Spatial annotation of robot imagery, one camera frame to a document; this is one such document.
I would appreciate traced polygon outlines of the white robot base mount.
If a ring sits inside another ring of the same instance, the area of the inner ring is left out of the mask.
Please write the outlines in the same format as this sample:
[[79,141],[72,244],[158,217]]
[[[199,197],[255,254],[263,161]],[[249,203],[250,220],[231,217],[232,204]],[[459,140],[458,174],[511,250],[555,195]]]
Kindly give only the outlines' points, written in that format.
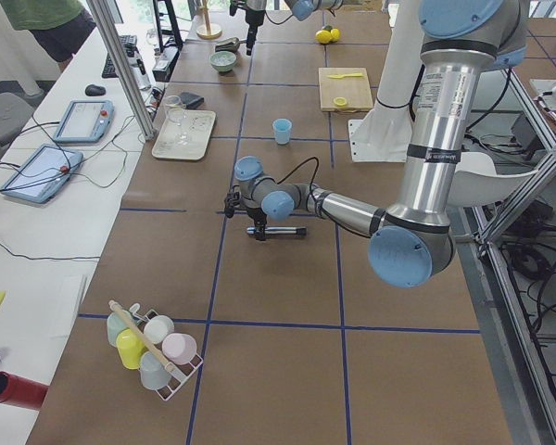
[[403,162],[412,135],[410,105],[422,66],[423,29],[418,1],[402,1],[392,31],[373,109],[350,120],[349,142],[355,162]]

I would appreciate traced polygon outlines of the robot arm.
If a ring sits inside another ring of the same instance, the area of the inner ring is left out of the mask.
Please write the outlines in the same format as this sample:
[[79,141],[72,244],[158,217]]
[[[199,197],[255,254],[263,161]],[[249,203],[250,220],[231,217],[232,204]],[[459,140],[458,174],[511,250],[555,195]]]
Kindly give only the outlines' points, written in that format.
[[[286,5],[291,15],[299,21],[307,19],[310,14],[317,10],[336,11],[341,6],[360,4],[360,1],[348,0],[286,0]],[[234,17],[238,9],[245,11],[245,21],[248,25],[246,35],[246,54],[252,54],[257,40],[258,28],[263,25],[266,17],[266,0],[231,1],[229,15]]]
[[420,286],[455,253],[446,209],[480,76],[524,58],[526,1],[404,1],[369,114],[350,134],[356,161],[395,161],[404,176],[395,203],[379,208],[319,187],[267,174],[260,160],[234,164],[224,213],[243,210],[264,240],[268,220],[295,210],[329,220],[369,241],[374,272],[398,287]]

